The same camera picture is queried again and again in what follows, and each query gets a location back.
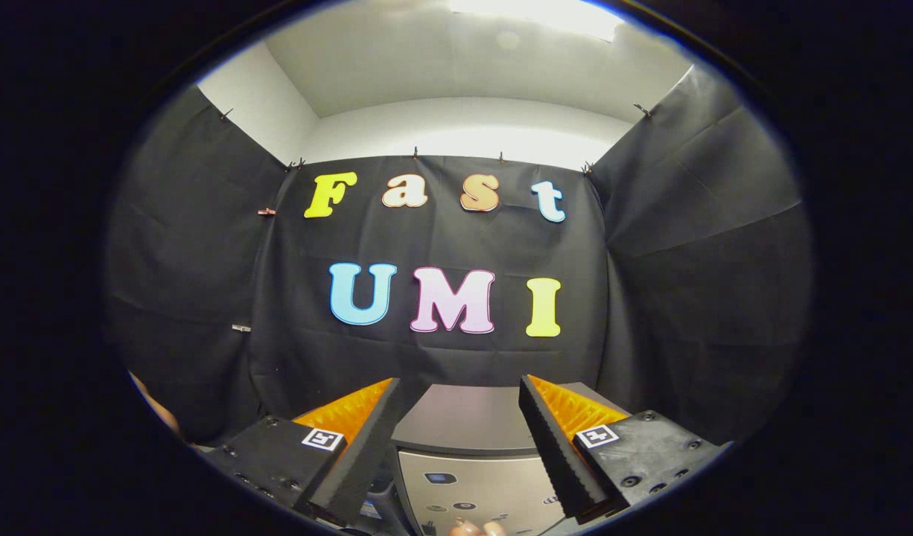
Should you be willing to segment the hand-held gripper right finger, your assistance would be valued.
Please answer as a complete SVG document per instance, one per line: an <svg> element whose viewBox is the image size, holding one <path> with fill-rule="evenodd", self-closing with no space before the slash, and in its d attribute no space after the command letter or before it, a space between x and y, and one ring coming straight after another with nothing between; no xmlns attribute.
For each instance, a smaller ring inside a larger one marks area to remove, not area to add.
<svg viewBox="0 0 913 536"><path fill-rule="evenodd" d="M647 505L728 451L656 411L629 414L534 374L519 380L518 405L563 514L578 522Z"/></svg>

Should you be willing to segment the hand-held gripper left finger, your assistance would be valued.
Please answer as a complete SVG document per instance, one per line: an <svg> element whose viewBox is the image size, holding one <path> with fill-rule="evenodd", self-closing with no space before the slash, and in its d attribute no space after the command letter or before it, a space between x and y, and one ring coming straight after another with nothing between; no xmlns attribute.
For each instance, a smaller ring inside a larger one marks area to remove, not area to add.
<svg viewBox="0 0 913 536"><path fill-rule="evenodd" d="M204 457L279 508L346 526L357 518L406 411L406 384L390 377L297 418L263 417Z"/></svg>

